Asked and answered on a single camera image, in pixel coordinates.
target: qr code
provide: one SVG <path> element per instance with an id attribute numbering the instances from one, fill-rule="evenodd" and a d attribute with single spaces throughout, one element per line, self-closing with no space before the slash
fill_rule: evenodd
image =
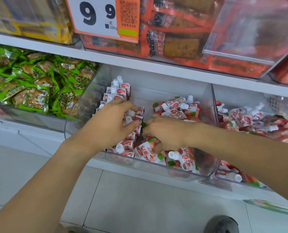
<path id="1" fill-rule="evenodd" d="M 137 25 L 138 5 L 136 2 L 120 0 L 121 23 L 126 27 Z"/>

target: shoe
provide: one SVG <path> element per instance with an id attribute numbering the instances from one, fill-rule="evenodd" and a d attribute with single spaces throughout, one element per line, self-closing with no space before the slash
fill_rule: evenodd
<path id="1" fill-rule="evenodd" d="M 239 227 L 231 217 L 220 215 L 208 221 L 204 233 L 239 233 Z"/>
<path id="2" fill-rule="evenodd" d="M 82 227 L 65 227 L 64 230 L 68 233 L 89 233 L 87 229 Z"/>

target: hand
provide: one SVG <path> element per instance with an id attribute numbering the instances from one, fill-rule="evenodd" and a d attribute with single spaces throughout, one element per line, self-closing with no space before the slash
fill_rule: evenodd
<path id="1" fill-rule="evenodd" d="M 146 122 L 147 127 L 143 129 L 143 135 L 150 133 L 161 141 L 156 145 L 154 152 L 161 153 L 163 150 L 178 150 L 183 146 L 193 147 L 193 136 L 196 126 L 200 122 L 185 122 L 180 119 L 161 117 L 157 114 Z"/>
<path id="2" fill-rule="evenodd" d="M 117 145 L 141 125 L 136 120 L 123 127 L 123 116 L 128 110 L 137 111 L 138 107 L 123 99 L 109 102 L 81 130 L 64 141 L 68 151 L 84 155 L 89 160 L 96 153 Z"/>

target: forearm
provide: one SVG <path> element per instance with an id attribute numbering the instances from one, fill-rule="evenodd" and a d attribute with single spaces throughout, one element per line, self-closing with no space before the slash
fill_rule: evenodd
<path id="1" fill-rule="evenodd" d="M 54 232 L 88 160 L 74 157 L 65 142 L 0 210 L 0 233 Z"/>
<path id="2" fill-rule="evenodd" d="M 288 199 L 288 144 L 201 125 L 193 146 L 235 165 Z"/>

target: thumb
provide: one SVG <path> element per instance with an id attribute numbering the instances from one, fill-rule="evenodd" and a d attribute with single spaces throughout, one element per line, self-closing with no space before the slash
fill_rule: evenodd
<path id="1" fill-rule="evenodd" d="M 126 132 L 126 135 L 129 135 L 131 134 L 132 132 L 134 132 L 134 130 L 139 127 L 141 125 L 141 121 L 140 120 L 135 120 L 135 121 L 132 121 L 130 122 L 128 125 L 126 125 L 124 128 L 123 128 L 123 131 Z"/>
<path id="2" fill-rule="evenodd" d="M 164 148 L 162 147 L 162 143 L 159 143 L 158 145 L 155 146 L 154 153 L 160 154 L 163 150 L 164 150 Z"/>

